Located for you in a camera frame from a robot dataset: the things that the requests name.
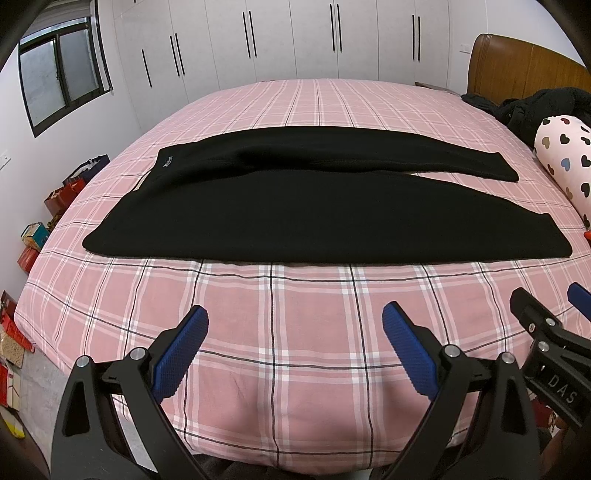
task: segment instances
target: wall outlet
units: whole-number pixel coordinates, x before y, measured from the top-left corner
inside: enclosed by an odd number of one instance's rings
[[[3,152],[2,155],[0,155],[0,170],[2,170],[11,160],[12,158],[8,152]]]

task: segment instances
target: floor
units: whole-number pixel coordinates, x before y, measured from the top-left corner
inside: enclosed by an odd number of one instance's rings
[[[20,374],[22,378],[20,416],[49,465],[53,428],[67,377],[39,350],[35,354],[25,353]],[[120,420],[136,461],[154,470],[154,465],[144,449],[134,424],[122,417]],[[370,471],[367,470],[317,478],[319,480],[367,480],[369,473]]]

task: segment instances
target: window frame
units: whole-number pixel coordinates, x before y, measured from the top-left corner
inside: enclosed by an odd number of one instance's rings
[[[92,90],[91,92],[85,93],[80,98],[76,100],[70,99],[70,92],[68,91],[67,83],[66,83],[66,74],[63,65],[63,59],[61,57],[61,48],[60,48],[60,37],[62,35],[67,35],[68,33],[74,33],[81,30],[88,31],[88,41],[90,45],[90,57],[95,69],[95,77],[96,83],[98,84],[98,88]],[[45,43],[50,43],[54,41],[53,45],[53,52],[55,55],[56,60],[56,68],[57,68],[57,77],[61,87],[61,94],[64,97],[65,106],[60,108],[57,112],[52,113],[46,119],[39,122],[37,125],[33,125],[33,121],[31,120],[31,113],[29,112],[29,106],[27,103],[27,97],[25,95],[25,88],[22,82],[22,70],[21,70],[21,55],[26,53],[40,45]],[[86,17],[84,22],[80,22],[75,25],[69,25],[67,27],[60,28],[58,30],[54,30],[52,32],[48,32],[46,34],[40,35],[37,38],[33,38],[32,40],[19,44],[18,47],[18,73],[21,82],[21,92],[22,92],[22,100],[25,104],[25,110],[27,111],[27,117],[29,119],[29,124],[31,125],[31,130],[33,131],[33,136],[38,137],[41,135],[45,130],[51,127],[53,124],[64,118],[69,113],[72,113],[74,110],[80,108],[82,105],[94,100],[95,98],[100,97],[101,95],[107,93],[109,90],[105,90],[103,85],[103,81],[100,75],[99,64],[96,58],[96,50],[95,50],[95,42],[93,39],[92,34],[92,23],[90,21],[90,17]]]

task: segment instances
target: heart-patterned pillow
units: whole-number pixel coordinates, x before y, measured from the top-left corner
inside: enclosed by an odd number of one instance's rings
[[[573,116],[545,118],[534,154],[577,209],[585,227],[591,219],[591,128]]]

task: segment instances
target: window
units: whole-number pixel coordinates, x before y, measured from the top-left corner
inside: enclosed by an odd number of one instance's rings
[[[79,6],[81,2],[72,3]],[[88,2],[86,9],[66,11],[81,12],[90,13]],[[60,13],[58,18],[63,20],[64,12]],[[43,18],[42,13],[40,18],[44,22],[38,21],[37,28],[33,25],[37,31],[27,32],[19,49],[22,95],[35,137],[109,90],[103,86],[105,77],[109,82],[102,46],[98,45],[99,57],[95,50],[96,39],[100,42],[98,22],[76,18],[39,30],[48,23],[47,15]],[[49,18],[49,23],[52,18],[55,21],[55,13]]]

